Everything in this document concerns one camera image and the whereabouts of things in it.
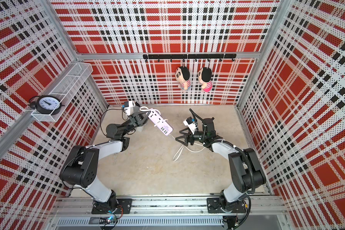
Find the purple power strip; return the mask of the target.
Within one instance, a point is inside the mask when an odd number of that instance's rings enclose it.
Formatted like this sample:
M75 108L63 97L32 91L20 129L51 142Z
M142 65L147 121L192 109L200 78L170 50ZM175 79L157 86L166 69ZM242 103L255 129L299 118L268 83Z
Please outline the purple power strip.
M173 128L168 124L166 119L163 119L157 110L151 110L149 119L153 122L154 126L157 127L165 136L169 136Z

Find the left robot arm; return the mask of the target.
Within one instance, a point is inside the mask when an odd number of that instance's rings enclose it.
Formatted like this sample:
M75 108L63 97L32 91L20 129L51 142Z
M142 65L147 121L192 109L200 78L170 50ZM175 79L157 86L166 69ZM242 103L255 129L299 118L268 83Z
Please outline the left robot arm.
M98 213L114 213L119 202L114 190L107 188L97 177L98 163L103 158L125 151L130 138L126 135L137 127L144 126L150 111L139 111L128 117L122 124L106 127L108 141L90 145L76 145L60 171L59 178L65 184L82 189L93 198L93 210Z

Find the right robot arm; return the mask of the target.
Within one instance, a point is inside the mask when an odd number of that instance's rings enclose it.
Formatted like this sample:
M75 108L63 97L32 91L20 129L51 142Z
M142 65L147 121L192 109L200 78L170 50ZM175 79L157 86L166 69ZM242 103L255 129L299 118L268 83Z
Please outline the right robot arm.
M248 207L244 200L266 183L256 152L251 148L236 147L219 136L215 130L214 118L202 119L201 130L198 128L198 120L196 117L187 118L183 122L186 128L179 131L181 136L175 140L184 147L200 142L204 148L224 157L229 162L232 178L232 183L221 191L218 199L207 200L208 212L245 213Z

